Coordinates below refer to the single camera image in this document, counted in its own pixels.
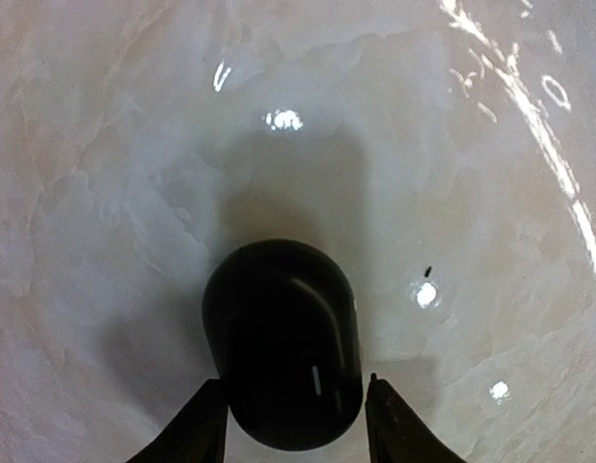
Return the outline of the black oval charging case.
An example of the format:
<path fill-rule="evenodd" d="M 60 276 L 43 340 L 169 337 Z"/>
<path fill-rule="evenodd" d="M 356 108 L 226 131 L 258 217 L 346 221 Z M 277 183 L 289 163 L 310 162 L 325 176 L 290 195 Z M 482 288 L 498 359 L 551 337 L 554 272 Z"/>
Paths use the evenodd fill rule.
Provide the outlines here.
<path fill-rule="evenodd" d="M 286 451 L 326 446 L 364 396 L 356 301 L 339 266 L 306 243 L 241 246 L 213 271 L 203 326 L 238 425 Z"/>

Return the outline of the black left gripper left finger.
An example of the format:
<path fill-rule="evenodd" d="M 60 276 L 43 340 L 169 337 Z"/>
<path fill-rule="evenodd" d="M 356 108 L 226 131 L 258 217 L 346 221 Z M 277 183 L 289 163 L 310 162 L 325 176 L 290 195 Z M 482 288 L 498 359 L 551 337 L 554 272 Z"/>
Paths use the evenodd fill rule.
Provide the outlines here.
<path fill-rule="evenodd" d="M 223 463 L 229 406 L 219 379 L 208 379 L 128 463 Z"/>

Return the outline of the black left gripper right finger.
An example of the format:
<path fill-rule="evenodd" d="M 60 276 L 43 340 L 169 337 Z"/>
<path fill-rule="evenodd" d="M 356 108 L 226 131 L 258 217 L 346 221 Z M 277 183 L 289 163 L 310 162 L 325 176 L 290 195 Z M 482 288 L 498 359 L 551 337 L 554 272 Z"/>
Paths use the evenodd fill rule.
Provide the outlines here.
<path fill-rule="evenodd" d="M 389 381 L 370 375 L 366 430 L 371 462 L 464 463 L 428 428 Z"/>

